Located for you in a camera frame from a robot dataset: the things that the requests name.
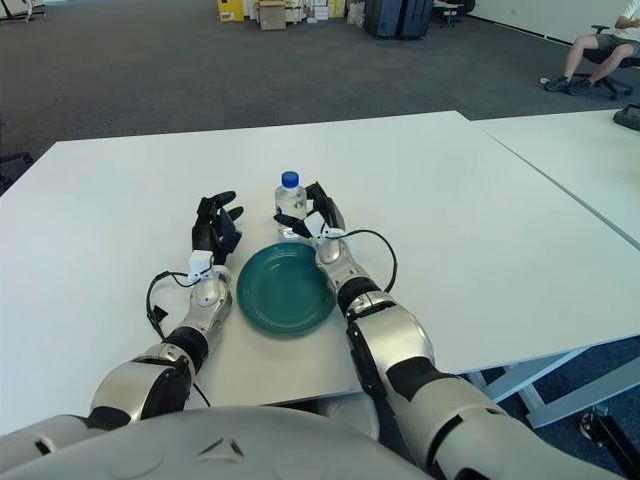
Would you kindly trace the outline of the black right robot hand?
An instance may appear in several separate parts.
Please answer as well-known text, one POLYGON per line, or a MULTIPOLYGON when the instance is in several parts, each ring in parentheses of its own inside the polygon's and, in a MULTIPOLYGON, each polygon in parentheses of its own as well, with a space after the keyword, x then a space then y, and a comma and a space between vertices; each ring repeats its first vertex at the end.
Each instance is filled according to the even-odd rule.
POLYGON ((318 182, 304 188, 306 200, 311 202, 311 210, 299 218, 277 210, 274 220, 294 234, 304 239, 317 240, 328 237, 330 232, 345 233, 345 221, 334 200, 329 197, 318 182))

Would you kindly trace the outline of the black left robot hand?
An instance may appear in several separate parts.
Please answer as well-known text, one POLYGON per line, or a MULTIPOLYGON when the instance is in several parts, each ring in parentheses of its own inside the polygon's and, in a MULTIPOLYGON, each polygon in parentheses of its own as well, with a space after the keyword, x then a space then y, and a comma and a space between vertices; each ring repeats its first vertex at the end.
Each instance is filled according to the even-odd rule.
POLYGON ((210 252, 213 265, 225 265, 227 257, 235 251, 242 238, 235 221, 243 214, 244 208, 225 208, 235 199, 235 191, 202 197, 196 209, 196 221, 191 230, 192 249, 210 252))

